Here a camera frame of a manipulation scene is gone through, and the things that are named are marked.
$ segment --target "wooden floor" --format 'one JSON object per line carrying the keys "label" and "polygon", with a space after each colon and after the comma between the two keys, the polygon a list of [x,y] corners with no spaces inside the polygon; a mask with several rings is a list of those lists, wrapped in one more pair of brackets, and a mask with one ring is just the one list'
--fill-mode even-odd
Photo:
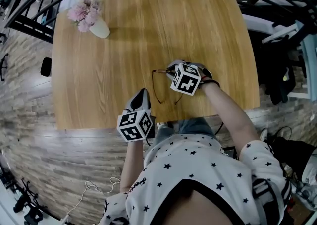
{"label": "wooden floor", "polygon": [[[8,72],[0,83],[0,144],[19,139],[4,151],[14,175],[30,180],[40,202],[62,218],[79,201],[85,181],[101,191],[111,190],[109,178],[120,177],[127,145],[115,129],[56,129],[51,78],[40,75],[42,60],[51,56],[51,50],[51,44],[14,30],[0,47],[0,56],[9,53]],[[317,112],[316,103],[291,99],[273,106],[262,89],[260,93],[261,107],[247,111],[259,132],[288,125],[292,139],[317,145],[317,119],[310,121]],[[221,123],[218,117],[208,122],[214,131]],[[218,137],[224,146],[232,145],[225,127]],[[71,222],[98,223],[106,196],[88,191],[71,213]]]}

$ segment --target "table top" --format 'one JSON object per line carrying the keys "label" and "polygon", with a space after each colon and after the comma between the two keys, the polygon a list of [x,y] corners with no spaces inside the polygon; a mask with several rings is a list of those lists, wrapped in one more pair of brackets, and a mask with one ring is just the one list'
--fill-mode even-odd
{"label": "table top", "polygon": [[110,36],[80,33],[58,14],[52,87],[57,127],[114,128],[126,102],[141,88],[150,94],[156,122],[214,115],[202,93],[170,89],[162,73],[176,59],[204,64],[243,109],[258,107],[255,59],[236,0],[102,0]]}

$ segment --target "vase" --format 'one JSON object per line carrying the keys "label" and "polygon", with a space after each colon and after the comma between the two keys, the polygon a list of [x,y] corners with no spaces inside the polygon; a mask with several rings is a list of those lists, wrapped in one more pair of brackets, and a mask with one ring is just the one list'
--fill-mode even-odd
{"label": "vase", "polygon": [[100,38],[106,38],[110,35],[110,30],[108,25],[105,23],[104,20],[99,16],[97,21],[94,23],[93,26],[89,28],[89,30]]}

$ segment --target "eyeglasses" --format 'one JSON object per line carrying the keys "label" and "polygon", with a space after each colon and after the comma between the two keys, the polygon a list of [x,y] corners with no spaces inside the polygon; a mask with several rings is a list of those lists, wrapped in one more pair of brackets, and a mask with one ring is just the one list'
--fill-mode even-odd
{"label": "eyeglasses", "polygon": [[[157,94],[156,94],[156,92],[155,92],[155,88],[154,88],[154,75],[153,75],[153,73],[165,73],[165,74],[167,74],[167,73],[170,73],[171,75],[175,75],[175,71],[171,71],[171,70],[153,70],[152,71],[152,87],[153,87],[153,92],[154,92],[154,95],[155,95],[155,98],[157,99],[157,101],[160,103],[160,104],[162,104],[162,103],[164,103],[164,101],[163,102],[161,102],[159,99],[158,99],[158,97],[157,97]],[[181,98],[183,97],[183,94],[181,94],[181,96],[180,96],[180,98],[174,103],[175,105],[179,102],[179,100],[181,100]]]}

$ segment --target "white box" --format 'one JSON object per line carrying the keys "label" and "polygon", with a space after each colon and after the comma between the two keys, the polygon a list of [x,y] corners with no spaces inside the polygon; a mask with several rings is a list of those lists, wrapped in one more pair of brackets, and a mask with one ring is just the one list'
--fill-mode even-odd
{"label": "white box", "polygon": [[193,96],[200,80],[197,66],[180,63],[172,81],[171,89]]}
{"label": "white box", "polygon": [[117,130],[126,142],[147,138],[153,125],[150,114],[151,110],[140,110],[118,117]]}

